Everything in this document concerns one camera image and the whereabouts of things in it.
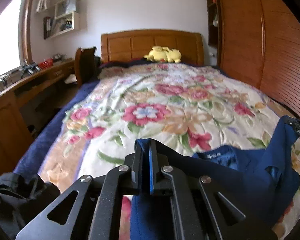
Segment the navy blue suit jacket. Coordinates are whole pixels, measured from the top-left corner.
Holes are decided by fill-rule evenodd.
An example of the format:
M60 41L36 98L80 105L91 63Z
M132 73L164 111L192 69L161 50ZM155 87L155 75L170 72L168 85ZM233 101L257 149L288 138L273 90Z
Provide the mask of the navy blue suit jacket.
M200 174L207 174L273 231L273 226L283 216L300 184L300 176L293 169L290 156L292 145L299 136L284 122L284 118L290 117L283 116L279 120L269 145L260 150L239 150L223 145L186 157L163 145L172 150L167 156L172 157L177 166L188 164ZM132 200L131 239L157 239L151 223L153 212L150 210L149 194L148 154L151 141L138 139L135 142L135 146L141 148L143 167L141 192Z

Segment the black garment pile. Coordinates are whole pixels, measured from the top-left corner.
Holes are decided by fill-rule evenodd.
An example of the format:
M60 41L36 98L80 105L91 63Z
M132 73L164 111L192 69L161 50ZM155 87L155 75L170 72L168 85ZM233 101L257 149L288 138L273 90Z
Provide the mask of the black garment pile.
M17 234L59 195L59 188L39 175L29 180L16 173L0 176L0 239Z

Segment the wooden louvered wardrobe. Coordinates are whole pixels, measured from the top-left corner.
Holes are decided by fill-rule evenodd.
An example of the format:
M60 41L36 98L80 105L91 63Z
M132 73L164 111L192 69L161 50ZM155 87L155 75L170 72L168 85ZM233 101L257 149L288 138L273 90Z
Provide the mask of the wooden louvered wardrobe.
M220 68L300 117L300 23L283 0L207 0Z

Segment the floral bed blanket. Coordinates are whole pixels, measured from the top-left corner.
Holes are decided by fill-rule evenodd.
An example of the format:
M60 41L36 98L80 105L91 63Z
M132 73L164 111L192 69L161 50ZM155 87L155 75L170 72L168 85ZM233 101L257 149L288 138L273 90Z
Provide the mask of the floral bed blanket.
M122 165L136 139L155 139L184 156L228 145L266 148L291 112L260 90L212 67L146 63L104 68L100 83L68 110L40 177L65 191L84 174Z

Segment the wooden desk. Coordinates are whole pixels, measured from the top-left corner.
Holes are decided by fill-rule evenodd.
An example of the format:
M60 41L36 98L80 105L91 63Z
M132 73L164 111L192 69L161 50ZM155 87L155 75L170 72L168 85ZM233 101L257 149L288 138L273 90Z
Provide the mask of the wooden desk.
M0 175L11 172L33 142L20 112L21 107L43 90L74 72L68 59L28 76L0 93Z

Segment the wooden chair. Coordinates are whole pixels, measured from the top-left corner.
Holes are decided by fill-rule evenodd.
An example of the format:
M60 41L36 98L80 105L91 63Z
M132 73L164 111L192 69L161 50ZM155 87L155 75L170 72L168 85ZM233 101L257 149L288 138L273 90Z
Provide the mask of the wooden chair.
M74 71L78 87L97 80L95 46L78 48L75 55Z

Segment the red basket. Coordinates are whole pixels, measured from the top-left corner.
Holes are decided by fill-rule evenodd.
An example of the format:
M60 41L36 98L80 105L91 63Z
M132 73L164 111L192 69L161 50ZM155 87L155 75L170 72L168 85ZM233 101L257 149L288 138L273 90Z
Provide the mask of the red basket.
M44 69L47 69L47 68L50 68L53 66L53 59L52 58L49 58L43 62L40 62L38 64L38 67L41 69L41 70L44 70Z

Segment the black device on desk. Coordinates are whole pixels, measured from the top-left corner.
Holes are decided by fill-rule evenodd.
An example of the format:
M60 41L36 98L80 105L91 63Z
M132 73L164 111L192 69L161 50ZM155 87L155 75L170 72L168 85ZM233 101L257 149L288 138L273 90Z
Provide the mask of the black device on desk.
M41 71L38 64L35 62L22 66L21 70L22 70L21 78L24 78L26 76L31 76Z

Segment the yellow pikachu plush toy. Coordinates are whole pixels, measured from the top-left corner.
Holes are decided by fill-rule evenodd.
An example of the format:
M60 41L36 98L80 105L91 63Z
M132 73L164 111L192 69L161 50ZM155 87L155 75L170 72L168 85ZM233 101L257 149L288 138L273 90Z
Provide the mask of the yellow pikachu plush toy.
M168 47L153 46L143 58L152 62L181 63L181 52Z

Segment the wooden bed headboard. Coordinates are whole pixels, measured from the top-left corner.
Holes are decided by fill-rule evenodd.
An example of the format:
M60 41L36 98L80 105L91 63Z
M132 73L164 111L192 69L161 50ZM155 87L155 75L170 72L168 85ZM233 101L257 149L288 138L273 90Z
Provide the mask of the wooden bed headboard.
M129 62L147 55L153 46L181 52L183 63L204 64L203 40L200 33L169 29L141 29L101 35L101 59Z

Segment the white wall shelf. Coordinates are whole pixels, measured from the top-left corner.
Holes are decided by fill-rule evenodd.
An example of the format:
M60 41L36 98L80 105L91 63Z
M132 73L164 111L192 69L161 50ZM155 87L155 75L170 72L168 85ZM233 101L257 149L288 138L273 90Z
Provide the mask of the white wall shelf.
M80 29L79 1L38 0L36 12L49 12L43 19L45 40Z

